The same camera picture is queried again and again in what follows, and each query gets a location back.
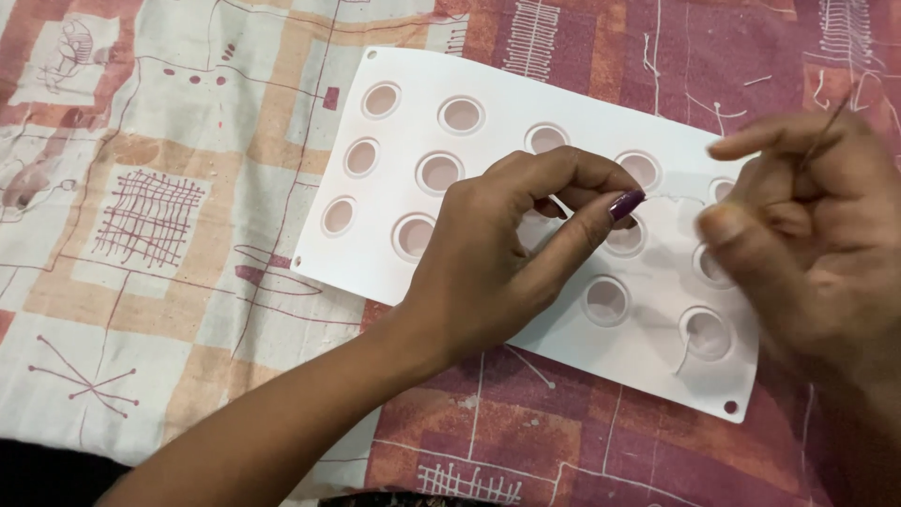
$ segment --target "white silicone mold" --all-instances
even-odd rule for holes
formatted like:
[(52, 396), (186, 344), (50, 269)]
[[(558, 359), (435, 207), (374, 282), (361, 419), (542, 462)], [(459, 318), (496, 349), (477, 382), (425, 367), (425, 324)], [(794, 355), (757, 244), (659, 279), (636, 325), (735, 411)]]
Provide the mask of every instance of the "white silicone mold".
[[(364, 54), (292, 270), (395, 305), (453, 182), (515, 150), (571, 144), (600, 153), (648, 193), (633, 213), (638, 225), (613, 231), (511, 343), (744, 419), (757, 322), (693, 226), (742, 166), (706, 156), (715, 136), (460, 58), (384, 47)], [(517, 234), (537, 250), (562, 223), (530, 211)]]

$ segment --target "forearm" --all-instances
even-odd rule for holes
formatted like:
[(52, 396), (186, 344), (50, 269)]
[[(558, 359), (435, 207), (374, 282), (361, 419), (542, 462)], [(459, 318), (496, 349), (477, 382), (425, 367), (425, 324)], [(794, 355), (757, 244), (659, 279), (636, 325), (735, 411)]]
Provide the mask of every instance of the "forearm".
[(366, 414), (446, 367), (429, 338), (414, 320), (389, 313), (198, 423), (102, 505), (278, 505)]

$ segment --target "right hand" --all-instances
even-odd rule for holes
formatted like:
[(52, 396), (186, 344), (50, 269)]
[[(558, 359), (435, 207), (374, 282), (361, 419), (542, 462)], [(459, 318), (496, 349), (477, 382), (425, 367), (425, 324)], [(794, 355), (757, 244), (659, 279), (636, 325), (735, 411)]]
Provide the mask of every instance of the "right hand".
[(866, 403), (901, 443), (901, 175), (847, 111), (799, 168), (831, 115), (764, 118), (710, 146), (721, 161), (761, 154), (697, 227), (757, 311), (767, 352)]

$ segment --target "needle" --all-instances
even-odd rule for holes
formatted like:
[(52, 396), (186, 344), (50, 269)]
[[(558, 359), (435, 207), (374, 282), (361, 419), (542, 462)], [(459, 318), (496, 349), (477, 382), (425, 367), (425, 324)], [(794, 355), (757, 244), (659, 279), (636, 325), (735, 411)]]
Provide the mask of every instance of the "needle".
[(820, 143), (823, 142), (823, 138), (826, 136), (826, 132), (829, 130), (829, 127), (833, 126), (835, 120), (837, 120), (839, 118), (839, 115), (842, 113), (842, 110), (845, 108), (845, 106), (848, 105), (848, 101), (851, 100), (851, 94), (854, 93), (854, 88), (855, 87), (852, 84), (851, 90), (848, 91), (848, 95), (846, 95), (845, 98), (842, 99), (842, 102), (839, 104), (838, 108), (835, 109), (833, 116), (829, 118), (829, 121), (826, 122), (826, 126), (823, 127), (823, 130), (821, 130), (820, 133), (816, 136), (814, 143), (810, 145), (810, 149), (807, 150), (807, 153), (804, 155), (804, 159), (801, 160), (801, 164), (798, 166), (799, 168), (803, 169), (804, 167), (806, 167), (807, 163), (810, 162), (810, 159), (814, 157), (814, 152), (817, 148), (820, 147)]

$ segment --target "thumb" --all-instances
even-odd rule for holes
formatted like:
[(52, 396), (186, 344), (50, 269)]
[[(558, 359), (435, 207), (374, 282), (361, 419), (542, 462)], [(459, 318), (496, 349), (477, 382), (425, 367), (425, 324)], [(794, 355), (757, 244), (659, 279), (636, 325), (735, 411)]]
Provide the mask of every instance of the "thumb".
[(742, 289), (765, 327), (791, 333), (793, 324), (805, 321), (813, 288), (774, 232), (733, 203), (705, 209), (697, 228), (707, 251)]
[(540, 306), (553, 302), (569, 277), (604, 242), (614, 223), (643, 201), (640, 190), (610, 192), (580, 208), (516, 275), (518, 292), (537, 298)]

